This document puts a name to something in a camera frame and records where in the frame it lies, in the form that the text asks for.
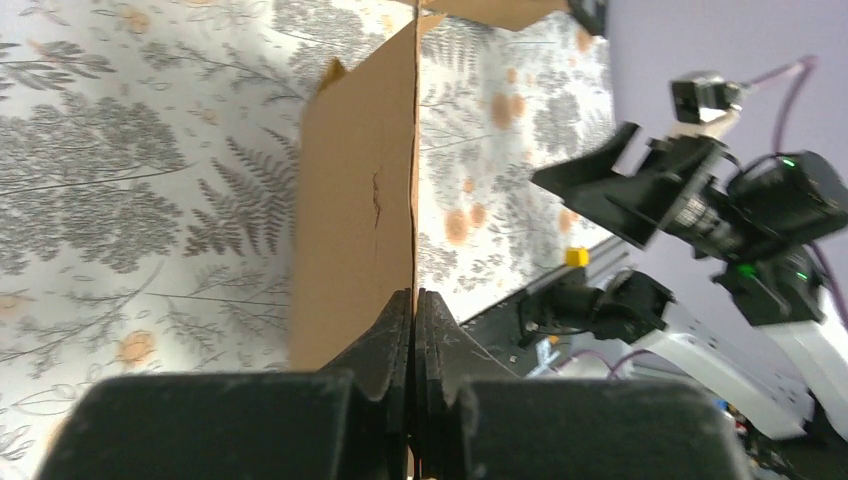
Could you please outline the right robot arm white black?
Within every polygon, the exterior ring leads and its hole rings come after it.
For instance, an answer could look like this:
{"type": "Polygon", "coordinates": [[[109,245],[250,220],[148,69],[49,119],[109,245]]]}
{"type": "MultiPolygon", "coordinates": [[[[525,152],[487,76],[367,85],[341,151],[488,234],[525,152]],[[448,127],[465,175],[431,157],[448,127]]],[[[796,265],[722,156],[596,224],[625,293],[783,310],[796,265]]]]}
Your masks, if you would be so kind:
{"type": "Polygon", "coordinates": [[[535,171],[532,182],[569,210],[636,248],[658,233],[723,263],[713,282],[749,325],[801,375],[790,380],[709,329],[671,290],[640,271],[606,287],[574,287],[551,301],[560,320],[600,339],[656,354],[737,408],[766,437],[847,441],[847,331],[832,277],[808,245],[847,225],[847,189],[817,153],[768,155],[726,184],[714,166],[730,158],[722,125],[683,125],[654,139],[631,175],[616,172],[637,126],[601,147],[535,171]]]}

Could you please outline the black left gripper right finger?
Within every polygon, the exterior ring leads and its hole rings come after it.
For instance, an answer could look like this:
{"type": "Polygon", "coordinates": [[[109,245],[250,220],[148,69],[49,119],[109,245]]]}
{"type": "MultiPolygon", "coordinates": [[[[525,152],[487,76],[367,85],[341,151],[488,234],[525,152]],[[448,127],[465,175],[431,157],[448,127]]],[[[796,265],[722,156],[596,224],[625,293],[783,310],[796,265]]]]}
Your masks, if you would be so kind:
{"type": "Polygon", "coordinates": [[[748,479],[707,396],[670,381],[522,379],[421,291],[414,452],[435,479],[748,479]]]}

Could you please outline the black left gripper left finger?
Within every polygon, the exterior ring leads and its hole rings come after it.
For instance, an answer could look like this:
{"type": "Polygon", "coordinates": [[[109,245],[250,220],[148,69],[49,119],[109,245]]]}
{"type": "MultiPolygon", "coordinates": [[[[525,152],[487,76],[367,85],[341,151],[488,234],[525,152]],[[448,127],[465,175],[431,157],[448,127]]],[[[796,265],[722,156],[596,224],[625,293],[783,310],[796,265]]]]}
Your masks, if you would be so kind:
{"type": "Polygon", "coordinates": [[[412,294],[315,372],[127,375],[94,385],[41,479],[403,479],[412,294]]]}

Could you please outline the cardboard box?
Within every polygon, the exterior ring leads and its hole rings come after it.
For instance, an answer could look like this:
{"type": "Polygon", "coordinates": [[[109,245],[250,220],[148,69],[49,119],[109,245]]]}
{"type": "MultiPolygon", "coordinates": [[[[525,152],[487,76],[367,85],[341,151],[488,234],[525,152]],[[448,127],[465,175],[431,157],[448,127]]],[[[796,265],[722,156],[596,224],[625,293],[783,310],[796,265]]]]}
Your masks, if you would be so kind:
{"type": "Polygon", "coordinates": [[[411,21],[357,67],[329,66],[301,117],[288,348],[321,368],[416,283],[419,60],[449,15],[511,31],[560,1],[416,1],[411,21]]]}

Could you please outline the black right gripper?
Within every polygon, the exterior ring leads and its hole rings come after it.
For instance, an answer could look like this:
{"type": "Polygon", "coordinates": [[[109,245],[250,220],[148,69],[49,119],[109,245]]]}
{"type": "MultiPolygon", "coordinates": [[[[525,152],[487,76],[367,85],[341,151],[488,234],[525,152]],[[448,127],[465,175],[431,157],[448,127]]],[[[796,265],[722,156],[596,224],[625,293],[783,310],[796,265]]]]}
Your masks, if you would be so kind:
{"type": "Polygon", "coordinates": [[[536,170],[531,182],[639,249],[662,232],[690,245],[697,258],[753,255],[762,233],[718,188],[713,173],[717,164],[736,160],[728,147],[703,135],[651,138],[637,172],[619,174],[614,166],[638,131],[625,122],[585,155],[536,170]]]}

